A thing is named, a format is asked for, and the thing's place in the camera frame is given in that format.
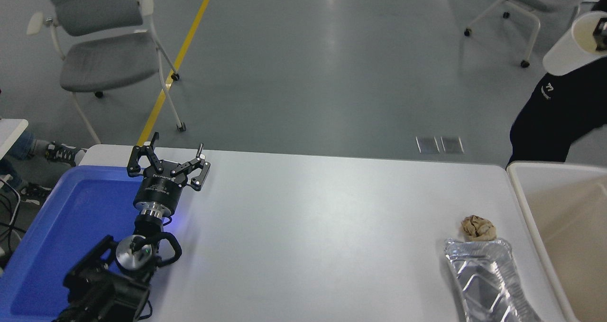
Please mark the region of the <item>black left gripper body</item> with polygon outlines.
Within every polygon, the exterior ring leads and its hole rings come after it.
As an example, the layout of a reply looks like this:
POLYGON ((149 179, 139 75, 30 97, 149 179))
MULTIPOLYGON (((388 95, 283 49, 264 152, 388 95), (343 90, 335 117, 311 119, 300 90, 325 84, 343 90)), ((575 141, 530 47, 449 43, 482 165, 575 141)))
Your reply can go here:
POLYGON ((180 174, 172 177, 170 170, 158 174, 154 168, 148 168, 145 169, 143 177, 135 195, 134 207, 141 211, 157 205, 163 208, 163 214, 174 214, 182 190, 187 184, 187 176, 180 174))

